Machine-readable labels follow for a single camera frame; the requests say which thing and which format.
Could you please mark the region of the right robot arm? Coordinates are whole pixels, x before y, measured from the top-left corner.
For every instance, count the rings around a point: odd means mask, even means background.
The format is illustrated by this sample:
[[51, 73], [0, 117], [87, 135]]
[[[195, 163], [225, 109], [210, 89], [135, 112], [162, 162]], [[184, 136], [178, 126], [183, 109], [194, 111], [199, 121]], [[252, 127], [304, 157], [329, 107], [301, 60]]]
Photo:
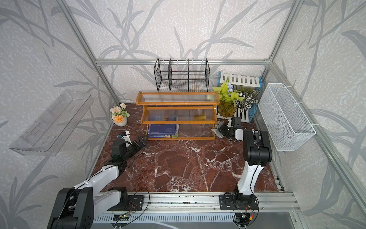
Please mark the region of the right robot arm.
[[254, 187], [261, 171], [272, 161], [272, 150], [267, 131], [236, 129], [234, 136], [243, 142], [245, 166], [232, 193], [219, 195], [221, 210], [258, 210], [259, 200]]

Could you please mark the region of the grey striped cloth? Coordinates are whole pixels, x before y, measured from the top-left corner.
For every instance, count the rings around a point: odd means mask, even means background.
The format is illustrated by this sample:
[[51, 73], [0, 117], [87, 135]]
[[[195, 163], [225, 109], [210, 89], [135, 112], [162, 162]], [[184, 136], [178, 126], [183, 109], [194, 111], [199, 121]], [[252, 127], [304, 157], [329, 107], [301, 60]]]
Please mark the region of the grey striped cloth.
[[216, 125], [214, 125], [214, 127], [211, 130], [217, 137], [224, 138], [226, 127], [227, 126], [226, 126], [225, 120], [221, 120]]

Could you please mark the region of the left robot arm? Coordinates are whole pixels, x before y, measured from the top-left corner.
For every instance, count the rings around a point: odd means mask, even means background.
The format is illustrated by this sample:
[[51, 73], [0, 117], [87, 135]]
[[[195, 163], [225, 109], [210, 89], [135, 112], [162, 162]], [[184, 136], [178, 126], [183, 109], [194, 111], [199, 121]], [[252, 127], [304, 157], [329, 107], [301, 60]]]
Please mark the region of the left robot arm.
[[112, 144], [112, 157], [106, 166], [81, 184], [59, 191], [47, 227], [89, 229], [93, 221], [108, 210], [125, 212], [117, 222], [132, 212], [144, 211], [142, 195], [128, 195], [126, 188], [114, 188], [107, 192], [103, 192], [103, 189], [124, 173], [128, 160], [144, 150], [148, 138], [143, 135], [129, 142], [126, 133], [119, 136]]

